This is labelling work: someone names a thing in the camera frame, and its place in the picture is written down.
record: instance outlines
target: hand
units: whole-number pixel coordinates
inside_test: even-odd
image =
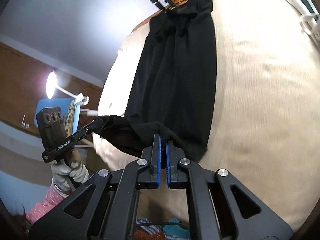
[[[66,180],[66,176],[69,175],[75,182],[80,183],[86,182],[89,177],[89,172],[85,165],[82,164],[80,154],[77,150],[73,150],[68,159],[71,168],[64,163],[54,163],[51,165],[53,174],[52,182],[58,192],[60,191],[65,194],[70,191],[70,185]]]

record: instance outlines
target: silver screw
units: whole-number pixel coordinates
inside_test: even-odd
[[[108,176],[109,171],[106,170],[106,169],[102,169],[102,170],[100,170],[100,171],[98,172],[98,174],[99,174],[100,177],[106,177],[106,176]]]
[[[229,173],[229,172],[228,172],[226,169],[220,169],[220,170],[218,170],[218,174],[219,174],[220,176],[222,176],[222,177],[227,176],[228,173]]]
[[[138,159],[137,164],[140,166],[144,166],[147,164],[147,160],[146,159]]]
[[[187,159],[187,158],[183,158],[183,159],[180,160],[180,163],[182,165],[189,165],[190,164],[190,160]]]

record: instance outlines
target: lit lamp head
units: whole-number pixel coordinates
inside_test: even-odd
[[[51,99],[57,86],[57,78],[54,71],[52,71],[47,79],[47,97]]]

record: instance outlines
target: beige bedsheet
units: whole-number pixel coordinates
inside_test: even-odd
[[[320,55],[285,0],[213,0],[217,89],[203,168],[228,169],[296,230],[320,197]],[[99,114],[122,115],[148,35],[127,37],[104,87]],[[135,158],[94,136],[113,170]],[[187,219],[182,190],[144,192]]]

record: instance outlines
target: pink sleeve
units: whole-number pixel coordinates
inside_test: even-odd
[[[27,220],[33,224],[58,205],[62,200],[64,200],[64,197],[53,188],[53,185],[51,185],[44,201],[42,203],[37,203],[33,209],[26,213]]]

